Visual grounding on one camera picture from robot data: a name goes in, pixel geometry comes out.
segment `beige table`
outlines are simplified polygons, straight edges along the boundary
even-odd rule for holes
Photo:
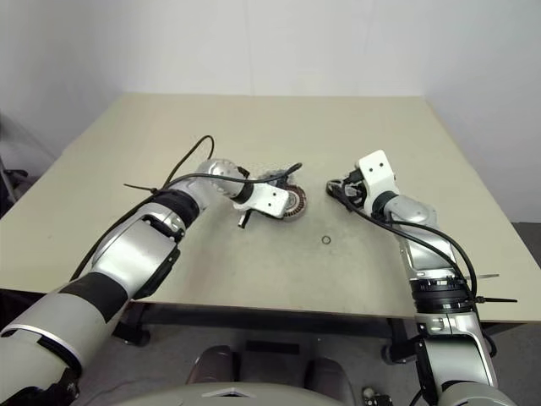
[[[149,301],[409,317],[398,244],[325,194],[325,182],[383,149],[403,194],[429,203],[471,256],[487,321],[540,321],[541,271],[422,98],[126,95],[58,159],[0,222],[0,287],[46,292],[68,280],[112,222],[160,185],[203,134],[216,156],[252,173],[303,162],[306,216],[258,215],[237,227],[223,199],[189,229],[181,257]],[[198,151],[184,171],[205,159]],[[332,238],[329,245],[321,237]]]

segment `floor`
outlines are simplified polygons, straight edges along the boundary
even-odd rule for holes
[[[541,224],[519,223],[515,227],[541,263]],[[156,325],[149,329],[152,339],[144,348],[111,338],[80,381],[81,396],[73,405],[114,404],[150,390],[183,384],[192,364],[205,349],[227,344],[242,353],[246,340],[299,344],[299,356],[270,359],[285,365],[288,377],[284,379],[289,383],[300,382],[303,362],[319,355],[342,365],[357,397],[362,387],[372,386],[391,395],[395,405],[405,406],[418,390],[414,363],[386,365],[381,361],[383,339],[196,326]],[[500,389],[517,405],[538,406],[541,324],[519,326],[495,335],[494,339],[499,350],[494,365]]]

